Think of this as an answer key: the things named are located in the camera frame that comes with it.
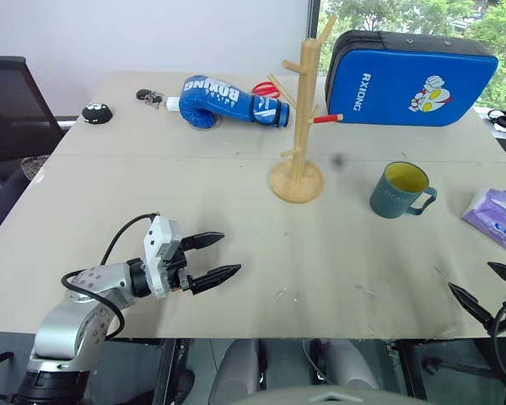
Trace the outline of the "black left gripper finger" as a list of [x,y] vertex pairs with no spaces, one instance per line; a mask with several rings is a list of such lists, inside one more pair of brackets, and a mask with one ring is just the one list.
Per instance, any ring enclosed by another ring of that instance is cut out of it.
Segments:
[[181,250],[200,250],[217,243],[223,239],[225,234],[217,231],[202,232],[187,236],[181,240]]
[[208,271],[205,275],[191,280],[191,292],[200,294],[201,292],[215,288],[232,278],[241,269],[240,264],[225,265]]

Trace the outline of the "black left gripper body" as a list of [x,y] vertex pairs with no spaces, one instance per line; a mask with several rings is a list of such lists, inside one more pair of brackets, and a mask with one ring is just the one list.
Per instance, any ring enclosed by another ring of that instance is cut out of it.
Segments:
[[167,281],[171,291],[188,290],[190,274],[186,271],[186,251],[195,248],[194,238],[186,237],[176,249],[174,255],[167,263]]

